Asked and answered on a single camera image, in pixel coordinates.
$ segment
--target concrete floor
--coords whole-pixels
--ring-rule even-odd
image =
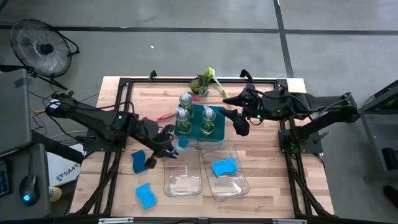
[[[279,2],[286,29],[398,30],[395,0]],[[64,26],[278,28],[272,0],[11,0],[0,12],[0,24],[23,18]],[[236,77],[243,68],[254,77],[286,77],[279,34],[62,33],[81,49],[68,73],[58,79],[75,91],[76,99],[97,94],[103,76],[148,75],[151,70],[160,76],[182,76],[212,66],[225,77]],[[304,78],[307,90],[316,96],[352,91],[362,105],[398,77],[396,35],[287,35],[287,43],[294,77]],[[8,30],[0,30],[0,52],[0,63],[19,64]],[[34,93],[51,94],[47,84],[34,83]],[[87,103],[95,105],[96,97]],[[34,96],[31,105],[42,108]],[[48,136],[60,133],[45,115],[41,118]],[[66,131],[84,129],[73,121],[60,123]],[[322,144],[335,213],[398,222],[398,210],[382,195],[386,183],[363,182],[376,161],[361,121],[334,124],[327,130]]]

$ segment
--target wooden table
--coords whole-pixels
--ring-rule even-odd
[[[97,107],[113,105],[118,90],[120,77],[104,77],[99,93]],[[288,78],[289,91],[306,92],[301,78]],[[238,95],[245,84],[224,84],[230,96]],[[270,84],[256,84],[261,91],[273,90]],[[131,99],[135,111],[140,117],[150,119],[174,111],[178,105],[179,96],[189,91],[186,83],[135,83]],[[234,108],[222,102],[220,90],[216,85],[210,86],[210,94],[202,98],[201,104]],[[161,122],[161,126],[173,123]],[[236,143],[244,174],[250,185],[250,192],[240,198],[224,202],[216,202],[211,197],[206,172],[201,171],[203,190],[200,195],[189,197],[167,197],[164,188],[163,162],[158,160],[155,169],[135,174],[132,171],[131,153],[144,149],[147,156],[151,151],[142,144],[129,138],[126,151],[122,153],[118,170],[118,179],[114,193],[113,217],[219,217],[219,218],[289,218],[294,217],[292,199],[284,155],[279,151],[276,121],[264,121],[260,126],[251,125],[250,134],[246,137],[235,134],[233,124],[226,119],[225,139]],[[73,198],[71,212],[77,211],[89,199],[97,187],[103,152],[93,153],[85,159]],[[333,213],[325,172],[319,159],[311,154],[302,156],[308,188],[330,213]],[[157,205],[143,210],[136,198],[136,187],[150,183],[151,190],[156,196]],[[108,187],[104,191],[101,208],[105,207]],[[300,208],[304,211],[301,190],[298,190]]]

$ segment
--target computer mouse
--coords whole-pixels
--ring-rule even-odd
[[[36,175],[28,175],[19,184],[19,196],[26,206],[34,205],[40,198],[39,181]]]

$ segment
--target plastic food container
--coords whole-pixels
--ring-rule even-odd
[[[247,182],[241,162],[236,152],[235,142],[225,140],[222,142],[209,143],[201,148],[201,156],[205,166],[207,179],[213,199],[217,202],[243,196],[250,191],[249,183]],[[225,160],[231,157],[235,161],[236,173],[223,174],[219,177],[213,172],[211,165],[220,160]]]
[[[188,139],[188,146],[177,150],[177,159],[164,160],[164,194],[168,197],[198,195],[202,190],[198,141]],[[179,139],[173,140],[173,146]]]

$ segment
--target electric fan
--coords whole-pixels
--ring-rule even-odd
[[[17,22],[11,29],[10,41],[16,57],[33,77],[66,90],[54,78],[68,71],[72,55],[79,53],[77,44],[59,33],[56,28],[35,19]],[[74,52],[71,52],[68,42],[76,46]]]

